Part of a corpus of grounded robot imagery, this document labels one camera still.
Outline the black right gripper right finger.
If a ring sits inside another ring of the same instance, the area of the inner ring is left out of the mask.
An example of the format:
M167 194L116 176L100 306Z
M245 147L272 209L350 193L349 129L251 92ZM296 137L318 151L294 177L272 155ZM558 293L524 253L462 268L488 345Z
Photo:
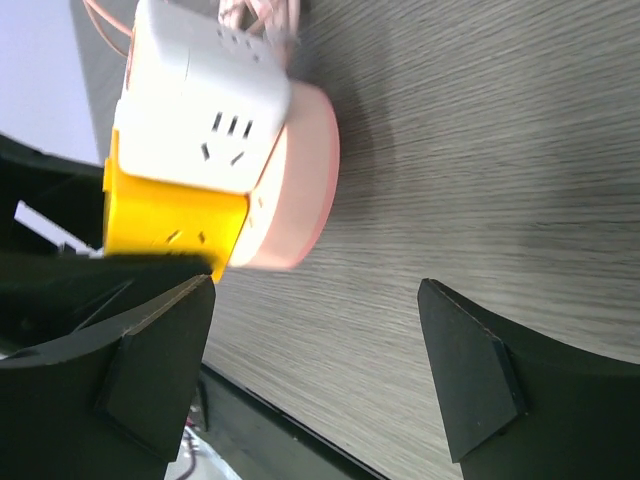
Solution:
M425 279L420 322L451 459L467 479L635 479L639 368Z

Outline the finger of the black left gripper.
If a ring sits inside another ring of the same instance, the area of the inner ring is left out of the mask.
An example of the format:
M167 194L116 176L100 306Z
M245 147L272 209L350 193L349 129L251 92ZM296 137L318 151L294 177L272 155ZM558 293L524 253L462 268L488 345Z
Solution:
M103 240L103 170L1 139L1 350L28 348L211 272L196 255L91 258L14 218L20 202L90 247Z

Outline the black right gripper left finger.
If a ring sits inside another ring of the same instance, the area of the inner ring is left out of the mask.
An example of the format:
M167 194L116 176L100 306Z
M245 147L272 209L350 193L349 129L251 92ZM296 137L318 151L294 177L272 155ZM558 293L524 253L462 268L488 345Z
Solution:
M5 479L161 479L177 457L215 288L200 275L1 363Z

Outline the yellow cube plug adapter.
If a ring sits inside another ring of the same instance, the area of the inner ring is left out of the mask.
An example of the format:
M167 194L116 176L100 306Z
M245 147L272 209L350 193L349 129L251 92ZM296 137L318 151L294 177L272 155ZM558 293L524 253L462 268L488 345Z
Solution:
M222 278L249 212L245 195L157 182L126 174L112 130L104 164L103 253L200 255Z

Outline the white cube plug adapter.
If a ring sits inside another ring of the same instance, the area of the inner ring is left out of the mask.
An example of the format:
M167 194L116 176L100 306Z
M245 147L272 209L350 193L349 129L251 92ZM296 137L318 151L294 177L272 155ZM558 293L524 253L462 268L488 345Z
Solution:
M116 106L132 176L244 194L287 116L291 84L270 46L176 4L141 1Z

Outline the round pink power socket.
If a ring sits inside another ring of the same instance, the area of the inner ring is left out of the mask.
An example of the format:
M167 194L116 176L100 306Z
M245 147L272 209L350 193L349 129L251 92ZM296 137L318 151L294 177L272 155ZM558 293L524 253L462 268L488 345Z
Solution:
M320 88L293 82L285 124L249 195L249 212L228 265L297 266L326 225L339 166L339 128L331 101Z

